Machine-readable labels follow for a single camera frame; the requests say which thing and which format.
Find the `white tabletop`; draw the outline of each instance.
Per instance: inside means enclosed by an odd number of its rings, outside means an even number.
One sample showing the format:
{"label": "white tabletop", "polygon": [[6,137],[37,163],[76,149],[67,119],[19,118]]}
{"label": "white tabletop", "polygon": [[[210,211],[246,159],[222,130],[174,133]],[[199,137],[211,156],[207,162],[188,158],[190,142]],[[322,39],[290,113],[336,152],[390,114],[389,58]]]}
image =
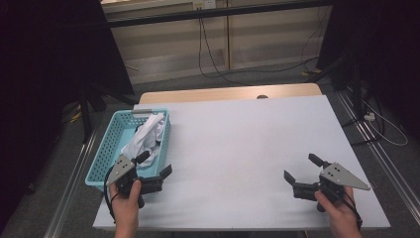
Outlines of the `white tabletop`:
{"label": "white tabletop", "polygon": [[[316,202],[296,199],[283,179],[318,181],[313,153],[365,182],[326,96],[142,104],[167,108],[171,134],[163,191],[144,196],[141,230],[310,230],[328,228]],[[372,190],[355,190],[363,228],[389,227]],[[104,202],[95,228],[115,229]]]}

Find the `beige wall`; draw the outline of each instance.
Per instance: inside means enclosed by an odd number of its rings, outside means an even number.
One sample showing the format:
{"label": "beige wall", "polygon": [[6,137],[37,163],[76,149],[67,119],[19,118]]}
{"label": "beige wall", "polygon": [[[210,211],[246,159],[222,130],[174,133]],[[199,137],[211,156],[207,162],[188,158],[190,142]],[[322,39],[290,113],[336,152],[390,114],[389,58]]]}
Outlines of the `beige wall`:
{"label": "beige wall", "polygon": [[[191,11],[191,2],[160,0],[102,3],[107,18],[118,19]],[[230,0],[228,4],[243,6],[271,2],[278,1]],[[217,1],[217,7],[226,4],[226,1]],[[300,61],[303,46],[319,26],[318,15],[322,18],[326,10],[328,12],[323,22],[325,31],[331,7],[232,16],[229,20],[227,17],[204,19],[208,43],[217,67],[226,70]],[[127,68],[133,84],[200,73],[198,20],[117,28],[112,31],[125,63],[139,69]],[[318,54],[316,46],[319,37],[320,49],[323,32],[321,36],[317,33],[309,42],[304,59]],[[215,71],[204,39],[202,68],[205,72]]]}

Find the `person's right hand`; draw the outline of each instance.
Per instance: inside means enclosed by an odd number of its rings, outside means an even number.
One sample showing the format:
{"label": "person's right hand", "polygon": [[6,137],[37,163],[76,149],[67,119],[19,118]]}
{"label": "person's right hand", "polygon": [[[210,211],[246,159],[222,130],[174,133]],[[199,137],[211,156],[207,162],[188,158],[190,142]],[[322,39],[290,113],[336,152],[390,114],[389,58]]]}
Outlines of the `person's right hand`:
{"label": "person's right hand", "polygon": [[[353,189],[346,186],[345,193],[349,197],[344,196],[343,199],[352,205],[350,197],[354,200]],[[331,203],[321,191],[316,191],[315,197],[330,215],[330,227],[335,238],[362,238],[362,234],[358,229],[356,216],[346,204],[340,200],[334,204]]]}

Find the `blue plastic basket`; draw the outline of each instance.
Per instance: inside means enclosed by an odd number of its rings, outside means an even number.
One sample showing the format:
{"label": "blue plastic basket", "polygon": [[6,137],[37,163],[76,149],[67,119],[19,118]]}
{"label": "blue plastic basket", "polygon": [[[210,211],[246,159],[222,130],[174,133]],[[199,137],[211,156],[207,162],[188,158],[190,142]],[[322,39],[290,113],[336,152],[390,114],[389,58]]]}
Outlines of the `blue plastic basket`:
{"label": "blue plastic basket", "polygon": [[149,167],[137,167],[139,177],[150,178],[158,176],[163,169],[166,158],[167,143],[170,134],[169,114],[166,109],[126,110],[117,111],[112,116],[111,122],[108,125],[86,176],[85,183],[103,191],[104,179],[109,168],[114,165],[118,156],[121,154],[121,149],[134,137],[136,128],[145,124],[151,114],[158,114],[160,112],[164,115],[164,129],[157,158],[155,158]]}

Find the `gray carpet floor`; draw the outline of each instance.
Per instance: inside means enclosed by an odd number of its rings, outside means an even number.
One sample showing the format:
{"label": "gray carpet floor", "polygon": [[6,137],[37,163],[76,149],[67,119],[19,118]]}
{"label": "gray carpet floor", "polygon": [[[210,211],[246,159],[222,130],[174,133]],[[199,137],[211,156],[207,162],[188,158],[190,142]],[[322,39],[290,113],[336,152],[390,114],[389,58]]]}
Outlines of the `gray carpet floor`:
{"label": "gray carpet floor", "polygon": [[[313,68],[314,61],[308,64]],[[261,66],[258,70],[279,70],[289,65]],[[248,85],[270,85],[304,82],[307,77],[300,72],[303,66],[279,72],[238,72],[226,75],[233,81],[240,81]],[[323,94],[327,95],[340,123],[344,124],[351,118],[338,98],[338,92],[331,86],[330,78],[319,81]],[[141,95],[149,91],[215,88],[242,86],[238,83],[227,82],[223,78],[208,78],[202,75],[174,78],[165,81],[143,83],[134,85],[136,95],[131,96],[139,100]],[[104,112],[91,112],[93,127],[97,131],[97,138],[92,146],[92,153],[87,158],[86,166],[81,170],[81,179],[77,181],[74,199],[70,209],[66,213],[66,219],[62,229],[58,232],[59,237],[113,237],[112,232],[92,228],[97,208],[101,202],[101,193],[90,186],[85,185],[84,178],[87,175],[90,164],[94,158],[100,139],[102,138],[112,114],[117,110],[130,109],[131,107],[120,103],[113,98],[104,98],[108,106]],[[383,115],[398,125],[398,118],[383,107]],[[35,181],[36,191],[23,197],[21,203],[9,220],[9,223],[1,237],[44,237],[53,219],[53,214],[65,186],[71,176],[72,169],[76,164],[82,149],[83,125],[78,120],[74,123],[64,122],[68,116],[63,118],[62,130],[50,158]],[[344,128],[350,142],[358,142],[363,138],[355,125]],[[393,140],[401,140],[400,135],[389,125],[386,125],[386,136]],[[393,146],[383,140],[380,144],[384,147],[389,157],[397,166],[404,178],[411,185],[412,189],[420,191],[420,147],[419,141],[409,137],[409,144],[405,147]],[[391,228],[384,230],[364,230],[364,237],[418,237],[420,226],[413,218],[393,184],[379,165],[368,145],[354,147],[363,169],[369,181],[374,184],[374,192],[391,224]],[[331,237],[330,231],[309,231],[309,237],[323,238]],[[166,237],[221,237],[226,234],[215,232],[138,232],[137,237],[166,238]],[[237,237],[302,237],[301,234],[290,234],[289,232],[252,232],[249,234],[238,233]]]}

